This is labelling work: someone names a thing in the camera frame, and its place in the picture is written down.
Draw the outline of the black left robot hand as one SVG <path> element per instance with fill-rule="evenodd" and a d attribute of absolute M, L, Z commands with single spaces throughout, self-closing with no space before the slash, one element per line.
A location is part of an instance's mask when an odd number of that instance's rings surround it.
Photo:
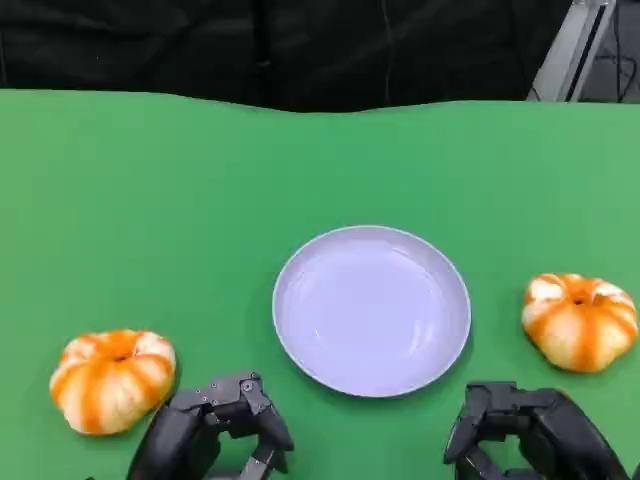
<path fill-rule="evenodd" d="M 250 436 L 257 445 L 241 469 L 215 466 L 219 436 Z M 129 479 L 267 479 L 286 474 L 294 441 L 284 418 L 252 371 L 179 389 L 156 410 L 129 466 Z"/>

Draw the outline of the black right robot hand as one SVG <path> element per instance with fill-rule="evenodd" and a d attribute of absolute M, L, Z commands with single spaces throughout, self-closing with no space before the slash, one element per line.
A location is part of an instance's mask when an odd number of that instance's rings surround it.
<path fill-rule="evenodd" d="M 503 470 L 480 446 L 519 440 L 527 468 Z M 514 382 L 472 382 L 454 423 L 443 463 L 457 479 L 629 479 L 605 436 L 568 395 Z"/>

